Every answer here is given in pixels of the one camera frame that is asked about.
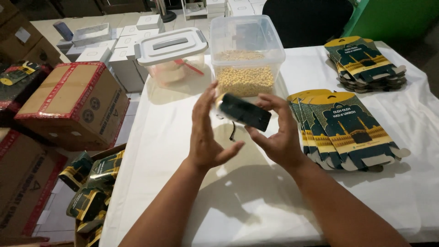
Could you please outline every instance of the forearm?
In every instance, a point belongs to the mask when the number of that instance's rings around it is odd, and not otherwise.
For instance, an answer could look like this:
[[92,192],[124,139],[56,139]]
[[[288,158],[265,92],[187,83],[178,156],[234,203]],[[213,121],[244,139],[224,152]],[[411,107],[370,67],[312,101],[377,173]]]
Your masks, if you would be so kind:
[[183,161],[159,194],[125,235],[119,247],[176,247],[206,171]]
[[287,169],[333,247],[408,246],[383,218],[311,160]]

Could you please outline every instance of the plastic lid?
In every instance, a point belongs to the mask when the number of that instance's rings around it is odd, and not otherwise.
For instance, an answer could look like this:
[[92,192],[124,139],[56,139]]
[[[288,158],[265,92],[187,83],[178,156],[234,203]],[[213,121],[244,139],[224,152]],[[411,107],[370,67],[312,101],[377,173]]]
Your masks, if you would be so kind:
[[200,54],[208,47],[203,33],[188,27],[138,40],[134,52],[139,65],[151,66]]

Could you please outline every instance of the white tiled floor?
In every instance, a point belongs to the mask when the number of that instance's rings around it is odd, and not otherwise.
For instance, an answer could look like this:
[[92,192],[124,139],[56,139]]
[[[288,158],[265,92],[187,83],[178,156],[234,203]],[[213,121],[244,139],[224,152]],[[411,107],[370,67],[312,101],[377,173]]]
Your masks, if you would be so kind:
[[[208,20],[204,18],[195,18],[185,21],[182,10],[174,11],[177,14],[177,18],[171,22],[165,23],[166,31],[171,31],[175,29],[181,29],[185,27],[197,27],[199,28],[206,39],[209,41],[209,23]],[[63,21],[72,30],[99,25],[101,23],[110,23],[111,27],[125,27],[126,25],[135,25],[140,16],[152,15],[153,12],[142,12],[142,13],[125,13],[116,15],[105,15],[105,16],[95,16],[95,17],[85,17],[85,18],[64,18],[60,20],[46,20],[46,21],[36,21],[32,24],[53,44],[56,48],[56,44],[62,38],[60,34],[52,26],[56,21]],[[64,62],[69,62],[65,55],[61,54],[61,59]],[[126,143],[130,135],[131,127],[134,122],[134,118],[137,112],[137,107],[141,98],[141,93],[127,93],[127,96],[131,98],[130,105],[128,107],[125,119],[122,124],[119,136],[116,141],[116,145]],[[68,241],[73,240],[75,220],[65,214],[70,200],[73,198],[75,192],[72,191],[67,185],[62,181],[59,186],[62,186],[57,193],[52,193],[50,199],[46,205],[45,214],[47,216],[46,220],[43,221],[41,225],[37,225],[34,230],[33,236],[47,236],[53,242],[57,241]]]

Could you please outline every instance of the right hand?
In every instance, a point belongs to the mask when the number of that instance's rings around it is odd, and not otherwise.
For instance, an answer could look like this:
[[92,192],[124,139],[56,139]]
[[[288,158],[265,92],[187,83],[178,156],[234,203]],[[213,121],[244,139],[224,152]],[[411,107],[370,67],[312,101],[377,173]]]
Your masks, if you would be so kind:
[[267,138],[257,129],[245,126],[250,137],[272,161],[283,168],[302,164],[307,157],[300,148],[297,123],[287,101],[271,94],[259,94],[258,97],[259,101],[256,102],[256,106],[266,111],[274,110],[279,115],[279,131]]

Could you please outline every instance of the table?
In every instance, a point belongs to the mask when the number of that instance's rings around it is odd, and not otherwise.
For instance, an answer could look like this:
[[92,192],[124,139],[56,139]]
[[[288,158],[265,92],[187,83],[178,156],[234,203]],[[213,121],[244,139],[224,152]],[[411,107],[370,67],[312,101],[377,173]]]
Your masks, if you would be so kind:
[[[381,173],[331,172],[336,181],[377,212],[410,242],[439,241],[439,100],[427,76],[383,42],[379,50],[407,66],[407,86],[398,92],[358,94],[400,148],[412,154]],[[286,49],[275,93],[337,86],[324,47]],[[205,57],[210,65],[210,57]],[[102,232],[101,247],[116,247],[187,156],[191,111],[209,80],[174,89],[145,84]],[[211,113],[215,139],[224,146],[232,125]],[[265,135],[277,132],[276,115]],[[292,178],[246,141],[240,154],[211,169],[187,226],[184,246],[303,246],[324,243],[322,231]]]

